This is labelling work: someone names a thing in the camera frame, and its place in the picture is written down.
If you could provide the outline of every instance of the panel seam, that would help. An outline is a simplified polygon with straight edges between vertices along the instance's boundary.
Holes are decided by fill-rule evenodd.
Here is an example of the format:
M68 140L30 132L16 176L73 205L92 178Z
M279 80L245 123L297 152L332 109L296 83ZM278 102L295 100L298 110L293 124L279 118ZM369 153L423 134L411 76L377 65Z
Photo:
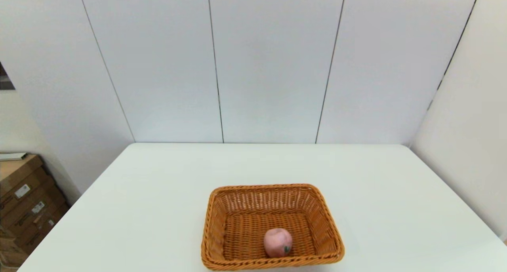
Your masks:
M118 96L118 92L116 91L116 87L114 86L114 83L112 82L111 74L109 73L109 68L107 68L107 64L105 63L104 55L102 54L102 50L100 49L100 45L98 44L97 36L95 35L95 31L93 30L92 22L90 21L90 16L88 15L88 11L86 10L85 1L81 0L83 3L83 8L85 9L85 14L88 19L88 23L90 24L90 28L92 30L93 37L95 38L95 43L97 44L98 51L100 53L100 57L102 58L102 61L105 66L105 70L107 72L107 76L109 77L109 81L111 82L112 89L114 90L114 94L116 95L116 99L118 99L118 103L120 104L120 108L122 110L123 116L125 117L125 122L127 122L128 130L130 131L130 135L132 135L132 140L135 141L134 133L132 132L132 128L130 127L130 123L128 122L127 115L125 114L125 110L123 109L122 102L120 101L120 97Z
M212 27L213 59L215 62L215 79L217 81L217 96L219 98L220 128L221 128L221 133L222 133L222 143L225 143L225 140L223 139L223 124L222 124L222 118L221 118L220 90L219 90L219 74L217 71L217 54L215 54L215 37L213 35L212 2L211 2L211 0L208 0L208 8L210 9L210 26Z
M461 34L458 39L458 43L456 43L456 47L454 48L454 51L452 52L451 59L449 59L449 63L447 63L447 67L445 68L444 75L442 75L442 79L440 80L440 83L438 84L438 87L436 90L440 88L440 85L442 84L442 81L444 80L445 75L447 74L447 70L449 70L449 66L451 66L452 59L454 58L454 54L456 53L456 50L458 49L458 45L461 42L461 38L463 37L463 34L465 33L465 30L467 29L467 24L469 24L470 16L472 15L472 12L474 11L474 7L477 0L474 0L474 4L472 5L472 8L469 13L469 17L467 18L467 21L465 22L465 25L463 27L463 30L461 31Z
M333 45L333 53L331 54L331 63L329 65L328 79L326 81L326 89L324 90L324 99L322 100L322 108L320 109L320 117L318 120L317 135L315 136L315 144L317 144L318 132L320 131L320 122L322 121L322 112L324 111L324 104L326 102L326 94L328 93L329 77L331 76L331 67L333 66L333 59L335 57L336 42L338 40L338 32L340 30L340 23L342 22L342 14L343 14L343 6L344 5L345 5L345 0L342 0L342 7L340 9L340 17L338 18L338 26L336 28L335 44Z

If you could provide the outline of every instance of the woven basket bottom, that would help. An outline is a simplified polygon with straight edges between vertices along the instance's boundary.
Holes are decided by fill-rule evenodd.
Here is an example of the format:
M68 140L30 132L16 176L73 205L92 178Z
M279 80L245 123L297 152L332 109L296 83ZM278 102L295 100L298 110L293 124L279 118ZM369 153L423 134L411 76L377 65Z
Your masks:
M264 234L281 227L293 237L289 256L315 255L315 245L304 213L239 214L226 219L223 256L227 261L267 258Z

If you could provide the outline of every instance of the pink apple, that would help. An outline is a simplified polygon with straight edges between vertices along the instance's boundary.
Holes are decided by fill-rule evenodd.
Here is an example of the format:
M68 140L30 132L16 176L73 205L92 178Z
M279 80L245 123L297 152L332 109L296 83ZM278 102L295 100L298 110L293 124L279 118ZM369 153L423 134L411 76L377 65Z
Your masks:
M282 228L273 228L264 235L264 249L269 257L284 257L292 248L292 236Z

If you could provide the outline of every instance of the sticker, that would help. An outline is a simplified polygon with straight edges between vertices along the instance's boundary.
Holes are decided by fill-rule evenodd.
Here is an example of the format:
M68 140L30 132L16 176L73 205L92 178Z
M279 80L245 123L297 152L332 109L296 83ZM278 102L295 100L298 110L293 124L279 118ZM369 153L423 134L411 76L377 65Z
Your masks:
M40 212L44 206L45 205L42 201L38 202L38 204L35 205L35 207L33 207L32 213L36 214L36 213Z
M22 196L25 196L26 193L30 191L30 187L27 184L24 184L18 191L14 192L16 195L16 198L21 198Z

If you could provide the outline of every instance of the basket rim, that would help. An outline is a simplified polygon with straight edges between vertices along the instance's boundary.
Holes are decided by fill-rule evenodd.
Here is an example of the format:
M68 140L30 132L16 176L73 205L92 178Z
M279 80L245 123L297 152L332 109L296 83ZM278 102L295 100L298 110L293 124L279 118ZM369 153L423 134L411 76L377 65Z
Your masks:
M290 256L290 257L281 257L281 258L258 258L258 259L245 259L245 260L219 260L212 258L210 255L210 250L208 249L208 242L207 242L207 235L210 233L210 222L211 222L211 215L213 211L213 203L215 200L215 197L218 195L219 192L222 191L236 191L236 190L248 190L248 189L257 189L257 188L271 188L271 189L277 189L277 188L309 188L311 190L314 190L316 193L317 198L319 199L320 203L323 206L324 214L326 219L331 225L332 229L332 238L335 242L335 245L337 247L336 251L320 254L320 255L302 255L302 256ZM306 183L297 183L297 184L272 184L272 185L239 185L239 186L222 186L214 189L210 194L210 199L208 200L208 209L206 210L206 219L204 222L204 232L203 232L203 238L201 242L201 258L203 261L203 264L212 269L216 270L219 267L231 267L236 266L238 269L241 269L241 266L243 265L276 265L271 267L282 267L286 266L284 264L291 263L291 262L299 262L298 266L306 265L304 264L305 261L319 261L319 263L315 264L325 264L325 263L335 263L340 261L345 254L345 247L343 244L343 241L341 240L340 234L337 230L335 221L333 217L331 216L331 212L329 211L328 205L326 204L326 201L324 200L324 196L320 192L320 190L311 185Z

